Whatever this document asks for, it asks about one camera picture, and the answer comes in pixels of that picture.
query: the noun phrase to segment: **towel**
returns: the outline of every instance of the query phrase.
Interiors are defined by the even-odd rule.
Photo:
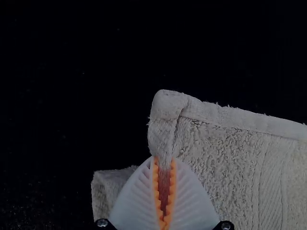
[[[187,163],[220,220],[237,229],[307,226],[306,140],[303,124],[167,90],[155,95],[148,127],[150,153]],[[136,168],[94,173],[94,220],[108,218]]]

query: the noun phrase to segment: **white towel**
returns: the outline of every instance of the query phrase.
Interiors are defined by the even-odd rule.
[[[166,90],[153,99],[148,128],[151,154],[189,164],[220,219],[242,230],[305,229],[306,140],[303,124]],[[135,169],[94,173],[94,220],[108,217]]]

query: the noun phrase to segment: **screw head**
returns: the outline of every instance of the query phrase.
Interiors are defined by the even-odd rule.
[[[108,222],[107,222],[106,219],[99,219],[99,220],[97,221],[97,226],[98,226],[98,227],[101,227],[101,228],[106,227],[107,224],[108,224]]]
[[[221,225],[221,229],[222,229],[222,230],[230,230],[230,229],[231,229],[231,226],[230,226],[229,223],[223,223],[223,224]]]

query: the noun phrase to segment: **orange gripper pad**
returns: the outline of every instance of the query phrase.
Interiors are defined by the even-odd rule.
[[[176,198],[176,163],[175,160],[171,161],[171,172],[170,172],[170,187],[169,187],[169,195],[167,199],[166,205],[166,215],[163,215],[163,211],[161,210],[161,200],[159,200],[159,191],[158,191],[158,172],[159,167],[157,165],[158,158],[154,159],[153,166],[153,188],[154,188],[154,199],[157,210],[157,216],[159,221],[160,230],[168,230],[170,227],[170,223],[172,220],[173,209]]]

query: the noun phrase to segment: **black background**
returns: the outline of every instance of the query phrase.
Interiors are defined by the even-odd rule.
[[[149,157],[159,89],[305,123],[304,9],[2,1],[0,227],[85,229],[94,171]]]

